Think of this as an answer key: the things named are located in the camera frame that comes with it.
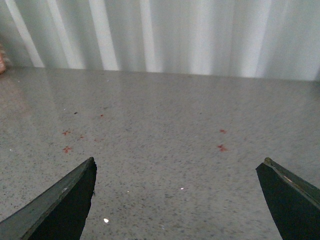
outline red speck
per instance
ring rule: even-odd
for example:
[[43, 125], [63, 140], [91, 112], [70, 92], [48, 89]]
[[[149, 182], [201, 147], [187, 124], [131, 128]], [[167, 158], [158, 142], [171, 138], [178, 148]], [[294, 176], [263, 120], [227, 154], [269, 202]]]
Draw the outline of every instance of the red speck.
[[68, 134], [70, 134], [71, 132], [70, 131], [65, 131], [65, 132], [63, 132], [62, 134], [63, 135], [68, 135]]
[[69, 147], [69, 146], [66, 146], [63, 150], [64, 150], [64, 152], [67, 154], [68, 151], [72, 150], [72, 148]]
[[223, 144], [217, 146], [218, 148], [220, 148], [220, 152], [225, 152], [225, 151], [228, 151], [227, 148], [225, 148], [225, 146]]

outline red stain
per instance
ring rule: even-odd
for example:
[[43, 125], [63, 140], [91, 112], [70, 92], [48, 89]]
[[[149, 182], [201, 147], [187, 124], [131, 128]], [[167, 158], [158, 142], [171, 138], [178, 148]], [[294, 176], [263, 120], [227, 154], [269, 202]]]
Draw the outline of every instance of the red stain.
[[65, 132], [63, 132], [62, 134], [63, 135], [68, 135], [68, 134], [70, 134], [71, 132], [70, 131], [65, 131]]
[[228, 151], [227, 148], [225, 148], [225, 146], [223, 144], [217, 146], [218, 148], [220, 148], [220, 152], [225, 152], [225, 151]]
[[69, 147], [69, 146], [66, 146], [63, 150], [64, 150], [64, 152], [67, 154], [68, 151], [72, 150], [72, 148]]

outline gray speckled countertop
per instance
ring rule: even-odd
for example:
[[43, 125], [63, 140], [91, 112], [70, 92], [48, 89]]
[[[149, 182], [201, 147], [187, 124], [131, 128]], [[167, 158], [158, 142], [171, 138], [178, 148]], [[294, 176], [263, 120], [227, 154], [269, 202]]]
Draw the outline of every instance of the gray speckled countertop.
[[255, 168], [270, 157], [319, 188], [319, 116], [318, 82], [13, 68], [0, 220], [93, 156], [82, 240], [280, 240]]

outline corrugated wall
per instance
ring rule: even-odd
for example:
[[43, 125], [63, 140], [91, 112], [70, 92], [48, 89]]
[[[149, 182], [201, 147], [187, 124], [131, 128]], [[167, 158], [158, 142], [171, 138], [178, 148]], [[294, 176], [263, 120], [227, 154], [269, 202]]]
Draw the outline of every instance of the corrugated wall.
[[314, 80], [320, 1], [0, 0], [15, 66]]

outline granite countertop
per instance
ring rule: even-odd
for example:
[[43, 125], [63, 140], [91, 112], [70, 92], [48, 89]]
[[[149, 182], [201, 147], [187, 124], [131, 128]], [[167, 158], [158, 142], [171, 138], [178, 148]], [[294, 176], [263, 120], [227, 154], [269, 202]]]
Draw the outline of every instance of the granite countertop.
[[280, 240], [255, 168], [270, 157], [319, 188], [319, 116], [318, 82], [12, 68], [0, 220], [93, 156], [82, 240]]

